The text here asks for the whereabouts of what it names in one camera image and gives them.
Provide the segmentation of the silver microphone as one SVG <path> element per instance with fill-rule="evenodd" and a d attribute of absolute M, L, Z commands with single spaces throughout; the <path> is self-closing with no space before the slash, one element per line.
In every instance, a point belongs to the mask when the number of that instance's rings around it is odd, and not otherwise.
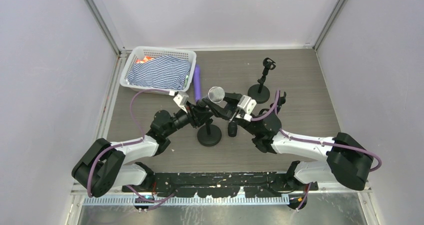
<path fill-rule="evenodd" d="M 220 86 L 213 86 L 207 92 L 207 95 L 203 96 L 201 99 L 206 103 L 207 101 L 214 104 L 219 104 L 224 100 L 225 90 Z"/>

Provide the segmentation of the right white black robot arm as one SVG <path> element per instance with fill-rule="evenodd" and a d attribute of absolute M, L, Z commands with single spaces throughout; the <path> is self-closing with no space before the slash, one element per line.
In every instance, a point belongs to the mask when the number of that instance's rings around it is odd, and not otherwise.
<path fill-rule="evenodd" d="M 270 108 L 258 115 L 252 113 L 258 102 L 256 99 L 224 92 L 221 87 L 211 88 L 204 100 L 216 117 L 234 122 L 251 134 L 253 144 L 262 153 L 311 159 L 310 162 L 291 163 L 287 170 L 287 182 L 291 186 L 335 181 L 351 190 L 364 190 L 369 174 L 381 167 L 381 158 L 347 133 L 317 137 L 284 130 L 278 113 L 286 101 L 285 96 L 277 91 Z"/>

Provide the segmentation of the black microphone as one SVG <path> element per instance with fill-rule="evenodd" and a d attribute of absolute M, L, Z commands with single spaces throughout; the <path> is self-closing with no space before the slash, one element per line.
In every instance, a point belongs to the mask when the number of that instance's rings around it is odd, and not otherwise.
<path fill-rule="evenodd" d="M 234 121 L 230 121 L 227 126 L 227 134 L 229 137 L 234 138 L 238 133 L 238 125 Z"/>

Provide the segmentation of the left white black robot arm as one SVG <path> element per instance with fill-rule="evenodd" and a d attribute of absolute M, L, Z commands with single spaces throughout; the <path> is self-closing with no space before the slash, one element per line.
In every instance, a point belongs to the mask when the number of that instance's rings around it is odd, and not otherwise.
<path fill-rule="evenodd" d="M 150 187 L 154 172 L 137 160 L 162 154 L 171 143 L 170 135 L 187 125 L 198 128 L 212 116 L 206 106 L 190 102 L 174 115 L 159 110 L 154 114 L 149 131 L 140 138 L 122 142 L 95 140 L 72 169 L 71 176 L 86 188 L 89 197 L 95 198 L 114 187 Z"/>

